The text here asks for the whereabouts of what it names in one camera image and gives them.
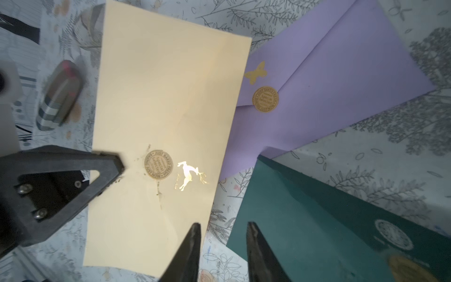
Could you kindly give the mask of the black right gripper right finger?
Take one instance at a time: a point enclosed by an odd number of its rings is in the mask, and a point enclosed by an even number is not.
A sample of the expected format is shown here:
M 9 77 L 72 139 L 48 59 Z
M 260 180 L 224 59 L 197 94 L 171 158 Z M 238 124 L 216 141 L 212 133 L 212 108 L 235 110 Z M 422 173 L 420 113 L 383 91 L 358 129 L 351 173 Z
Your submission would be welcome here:
M 250 282 L 291 281 L 255 222 L 247 224 L 246 244 Z

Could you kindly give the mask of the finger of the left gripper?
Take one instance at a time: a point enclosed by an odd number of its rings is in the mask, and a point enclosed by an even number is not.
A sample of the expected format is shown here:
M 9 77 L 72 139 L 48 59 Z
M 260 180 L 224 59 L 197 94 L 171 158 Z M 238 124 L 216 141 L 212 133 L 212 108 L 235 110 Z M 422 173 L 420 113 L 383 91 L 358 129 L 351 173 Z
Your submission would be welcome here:
M 1 253 L 49 239 L 123 171 L 118 155 L 59 146 L 1 157 Z

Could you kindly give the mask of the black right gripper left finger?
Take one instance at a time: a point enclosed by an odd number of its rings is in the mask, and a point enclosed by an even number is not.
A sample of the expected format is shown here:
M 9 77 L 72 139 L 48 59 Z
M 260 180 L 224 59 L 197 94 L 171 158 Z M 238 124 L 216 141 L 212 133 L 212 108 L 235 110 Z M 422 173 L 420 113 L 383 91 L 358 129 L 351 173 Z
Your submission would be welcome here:
M 202 231 L 193 223 L 159 282 L 197 282 Z

